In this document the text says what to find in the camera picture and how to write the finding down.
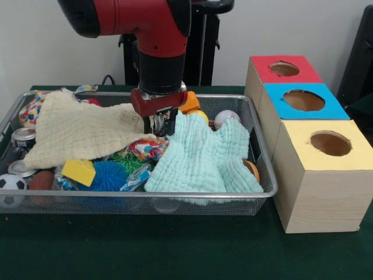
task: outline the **yellow block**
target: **yellow block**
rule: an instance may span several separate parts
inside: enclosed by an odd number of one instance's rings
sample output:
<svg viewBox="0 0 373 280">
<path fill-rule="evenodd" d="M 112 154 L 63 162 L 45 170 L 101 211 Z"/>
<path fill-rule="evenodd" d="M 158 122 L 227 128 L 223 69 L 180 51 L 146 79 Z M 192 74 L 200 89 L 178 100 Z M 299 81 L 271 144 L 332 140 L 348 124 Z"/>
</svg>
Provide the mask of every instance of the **yellow block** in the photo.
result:
<svg viewBox="0 0 373 280">
<path fill-rule="evenodd" d="M 89 160 L 68 159 L 62 169 L 62 175 L 90 187 L 96 176 L 96 171 L 93 163 Z"/>
</svg>

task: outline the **orange toy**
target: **orange toy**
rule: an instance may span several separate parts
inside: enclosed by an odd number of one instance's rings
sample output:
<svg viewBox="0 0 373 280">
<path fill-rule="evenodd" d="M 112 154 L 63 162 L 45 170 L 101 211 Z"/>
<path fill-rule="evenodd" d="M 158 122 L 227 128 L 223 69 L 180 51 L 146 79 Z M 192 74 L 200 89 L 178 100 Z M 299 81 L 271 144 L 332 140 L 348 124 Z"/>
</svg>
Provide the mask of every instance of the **orange toy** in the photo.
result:
<svg viewBox="0 0 373 280">
<path fill-rule="evenodd" d="M 189 112 L 189 111 L 192 111 L 192 110 L 200 109 L 200 104 L 199 104 L 199 101 L 196 97 L 196 93 L 195 92 L 188 92 L 188 99 L 187 99 L 186 103 L 183 106 L 181 106 L 179 109 L 183 113 L 186 113 L 186 112 Z"/>
</svg>

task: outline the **red lid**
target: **red lid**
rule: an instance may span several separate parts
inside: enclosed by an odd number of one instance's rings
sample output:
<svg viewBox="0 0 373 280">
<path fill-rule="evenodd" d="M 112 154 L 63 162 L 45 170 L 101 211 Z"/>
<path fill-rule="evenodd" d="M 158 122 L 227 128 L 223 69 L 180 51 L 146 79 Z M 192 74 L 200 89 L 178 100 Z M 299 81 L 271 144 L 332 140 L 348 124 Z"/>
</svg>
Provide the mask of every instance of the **red lid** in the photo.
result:
<svg viewBox="0 0 373 280">
<path fill-rule="evenodd" d="M 262 83 L 323 83 L 302 55 L 251 57 Z"/>
</svg>

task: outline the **brown ball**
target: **brown ball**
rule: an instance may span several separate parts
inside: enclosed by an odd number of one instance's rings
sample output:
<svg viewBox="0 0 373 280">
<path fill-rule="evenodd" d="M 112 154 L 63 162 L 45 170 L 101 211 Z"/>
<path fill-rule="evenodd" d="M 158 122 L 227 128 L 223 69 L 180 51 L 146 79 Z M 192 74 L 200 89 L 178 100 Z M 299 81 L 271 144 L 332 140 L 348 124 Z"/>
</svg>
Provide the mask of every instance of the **brown ball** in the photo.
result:
<svg viewBox="0 0 373 280">
<path fill-rule="evenodd" d="M 34 191 L 45 191 L 45 190 L 52 190 L 54 181 L 54 173 L 50 171 L 42 171 L 37 173 L 30 185 L 29 190 Z M 31 196 L 31 199 L 38 205 L 47 205 L 50 204 L 52 201 L 52 197 L 42 197 L 42 196 Z"/>
<path fill-rule="evenodd" d="M 258 183 L 260 183 L 261 177 L 259 175 L 258 168 L 256 168 L 255 164 L 253 164 L 252 162 L 249 162 L 248 160 L 244 160 L 244 166 L 246 166 L 247 169 L 250 170 L 250 172 L 255 176 Z"/>
</svg>

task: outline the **blue spiky ball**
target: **blue spiky ball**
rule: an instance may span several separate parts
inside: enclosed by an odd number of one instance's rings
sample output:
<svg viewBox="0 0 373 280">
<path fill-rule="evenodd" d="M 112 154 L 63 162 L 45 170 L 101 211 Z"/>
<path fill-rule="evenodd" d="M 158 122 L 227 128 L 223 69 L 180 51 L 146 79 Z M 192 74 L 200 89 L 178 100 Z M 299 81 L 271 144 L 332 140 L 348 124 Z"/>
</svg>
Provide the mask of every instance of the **blue spiky ball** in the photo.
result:
<svg viewBox="0 0 373 280">
<path fill-rule="evenodd" d="M 128 173 L 116 162 L 95 162 L 96 176 L 90 187 L 79 184 L 80 191 L 119 191 L 126 183 Z"/>
</svg>

